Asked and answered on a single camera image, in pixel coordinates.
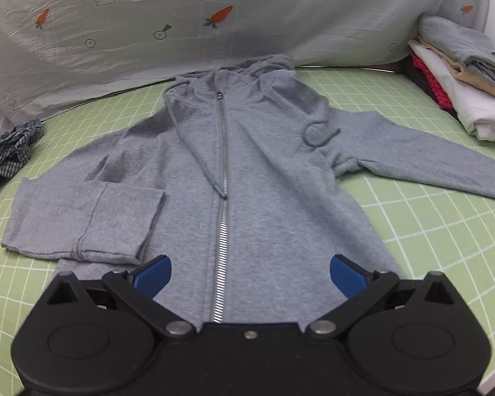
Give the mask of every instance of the carrot print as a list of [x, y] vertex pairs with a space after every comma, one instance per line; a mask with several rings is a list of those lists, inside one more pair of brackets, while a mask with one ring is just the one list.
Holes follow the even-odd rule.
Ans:
[[466, 14], [473, 10], [473, 6], [462, 6], [460, 10], [462, 10]]
[[35, 28], [42, 29], [42, 26], [45, 24], [46, 19], [48, 18], [49, 9], [44, 10], [41, 14], [38, 15], [37, 22], [35, 22]]
[[204, 27], [208, 27], [209, 25], [211, 25], [213, 28], [216, 28], [217, 23], [225, 21], [227, 15], [231, 13], [231, 10], [233, 10], [233, 6], [227, 6], [222, 10], [217, 11], [214, 15], [211, 16], [211, 18], [207, 18], [205, 20]]

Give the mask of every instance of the drawstring tip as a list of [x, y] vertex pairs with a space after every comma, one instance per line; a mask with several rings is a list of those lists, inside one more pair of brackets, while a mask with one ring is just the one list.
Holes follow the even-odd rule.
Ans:
[[216, 183], [213, 184], [213, 189], [215, 190], [216, 193], [218, 193], [220, 195], [220, 198], [226, 200], [227, 199], [227, 195], [224, 193], [223, 190], [220, 189], [220, 186], [217, 185]]

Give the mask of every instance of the green grid tablecloth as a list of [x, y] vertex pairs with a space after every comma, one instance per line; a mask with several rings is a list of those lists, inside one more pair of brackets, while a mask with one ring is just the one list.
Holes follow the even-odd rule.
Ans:
[[[480, 143], [401, 75], [355, 69], [301, 69], [299, 77], [333, 107], [376, 109], [392, 121], [433, 133], [495, 159], [495, 144]], [[82, 105], [44, 123], [45, 135], [31, 161], [0, 190], [0, 239], [22, 177], [34, 178], [75, 148], [151, 115], [167, 83]], [[495, 201], [368, 172], [344, 176], [342, 186], [363, 207], [385, 245], [408, 276], [441, 269], [469, 303], [494, 347], [487, 375], [495, 370]], [[0, 393], [21, 388], [9, 350], [14, 334], [50, 278], [54, 263], [0, 247]]]

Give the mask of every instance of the gray hoodie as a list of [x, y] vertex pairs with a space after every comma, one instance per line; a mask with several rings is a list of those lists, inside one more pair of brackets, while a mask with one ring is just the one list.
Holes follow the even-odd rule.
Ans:
[[332, 109], [277, 55], [181, 76], [154, 116], [24, 179], [2, 243], [83, 279], [166, 254], [156, 299], [194, 324], [304, 326], [345, 301], [334, 254], [401, 273], [338, 185], [362, 168], [495, 198], [494, 160]]

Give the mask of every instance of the hoodie sleeve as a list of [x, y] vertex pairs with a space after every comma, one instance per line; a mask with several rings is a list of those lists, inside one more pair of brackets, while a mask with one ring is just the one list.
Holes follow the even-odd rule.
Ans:
[[495, 160], [451, 141], [400, 126], [377, 112], [338, 115], [334, 170], [374, 174], [495, 198]]
[[2, 245], [40, 259], [139, 264], [164, 192], [98, 177], [125, 132], [92, 141], [41, 177], [24, 178]]

